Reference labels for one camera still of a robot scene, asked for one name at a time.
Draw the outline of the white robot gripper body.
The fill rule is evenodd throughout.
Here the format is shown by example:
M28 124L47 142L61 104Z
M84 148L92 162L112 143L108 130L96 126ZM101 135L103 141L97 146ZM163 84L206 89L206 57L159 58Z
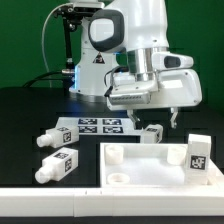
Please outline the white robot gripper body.
M107 98L110 110L178 108L202 100L198 74L192 69L159 72L149 81L114 86Z

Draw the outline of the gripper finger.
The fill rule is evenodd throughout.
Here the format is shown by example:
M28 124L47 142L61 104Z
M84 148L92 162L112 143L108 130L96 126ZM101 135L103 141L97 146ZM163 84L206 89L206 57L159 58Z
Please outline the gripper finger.
M135 130L139 130L141 128L140 119L135 115L134 111L133 110L128 110L127 111L127 116L132 121L133 128Z
M179 111L177 107L170 108L170 111L171 111L171 118L170 118L171 128L175 129L177 127L176 118L178 116Z

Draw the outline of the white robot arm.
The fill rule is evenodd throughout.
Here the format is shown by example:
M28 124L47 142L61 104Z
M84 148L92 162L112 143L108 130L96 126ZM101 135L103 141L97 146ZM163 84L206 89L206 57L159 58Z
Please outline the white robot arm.
M126 111L198 105L202 100L193 59L169 51L165 0L69 0L81 16L81 61L71 93Z

